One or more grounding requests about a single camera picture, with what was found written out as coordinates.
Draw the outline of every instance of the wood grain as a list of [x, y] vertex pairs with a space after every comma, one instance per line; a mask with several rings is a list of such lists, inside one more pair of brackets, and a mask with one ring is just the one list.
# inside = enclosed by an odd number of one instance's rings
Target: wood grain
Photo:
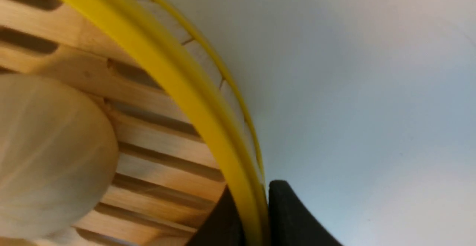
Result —
[[135, 215], [129, 215], [124, 210], [101, 204], [74, 226], [139, 245], [157, 237], [190, 237], [192, 235], [190, 232], [144, 220]]
[[219, 169], [201, 138], [112, 111], [118, 140], [211, 168]]
[[163, 154], [152, 155], [126, 146], [121, 146], [120, 151], [117, 173], [211, 201], [218, 200], [225, 187], [224, 180], [217, 182], [167, 165], [169, 163], [173, 165], [173, 157]]
[[183, 202], [181, 197], [164, 192], [162, 187], [134, 180], [124, 182], [123, 178], [119, 178], [109, 187], [102, 202], [193, 228], [199, 227], [213, 208], [212, 204], [193, 204], [191, 200]]
[[163, 90], [133, 83], [116, 76], [107, 59], [61, 45], [50, 55], [0, 46], [0, 66], [21, 73], [48, 76], [106, 98], [124, 102], [178, 121], [189, 119]]

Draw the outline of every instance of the curved yellow edge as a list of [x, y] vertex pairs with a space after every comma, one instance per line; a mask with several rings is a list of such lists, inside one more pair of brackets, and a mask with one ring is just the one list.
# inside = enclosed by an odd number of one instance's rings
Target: curved yellow edge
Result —
[[269, 244], [266, 196], [231, 108], [176, 39], [134, 0], [64, 0], [124, 48], [172, 96], [227, 179], [249, 245]]
[[220, 70], [223, 78], [228, 82], [228, 85], [230, 85], [231, 90], [233, 90], [233, 93], [238, 99], [241, 110], [243, 111], [243, 115], [245, 116], [245, 121], [248, 127], [250, 128], [251, 135], [253, 136], [253, 143], [255, 144], [255, 150], [256, 150], [256, 160], [258, 161], [258, 165], [260, 166], [262, 180], [263, 182], [265, 182], [265, 171], [264, 171], [264, 165], [263, 165], [263, 160], [261, 156], [260, 143], [257, 139], [253, 121], [245, 105], [245, 101], [243, 100], [243, 97], [241, 96], [240, 91], [238, 90], [238, 87], [236, 86], [236, 83], [234, 82], [230, 72], [228, 71], [228, 68], [226, 68], [225, 63], [223, 62], [221, 57], [218, 55], [218, 53], [216, 53], [216, 51], [213, 49], [213, 47], [210, 45], [207, 39], [201, 34], [201, 32], [193, 24], [191, 24], [187, 20], [187, 18], [185, 18], [185, 16], [183, 16], [167, 0], [152, 0], [152, 1], [160, 4], [165, 10], [167, 10], [167, 12], [170, 13], [175, 19], [177, 19], [177, 21], [180, 22], [180, 24], [192, 35], [192, 37], [204, 47], [205, 51], [209, 54], [209, 56], [211, 56], [216, 66]]

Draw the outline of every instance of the white wall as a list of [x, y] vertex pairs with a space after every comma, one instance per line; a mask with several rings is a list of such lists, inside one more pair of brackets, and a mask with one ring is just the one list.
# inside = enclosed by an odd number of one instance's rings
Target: white wall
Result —
[[476, 0], [170, 0], [349, 246], [476, 245]]

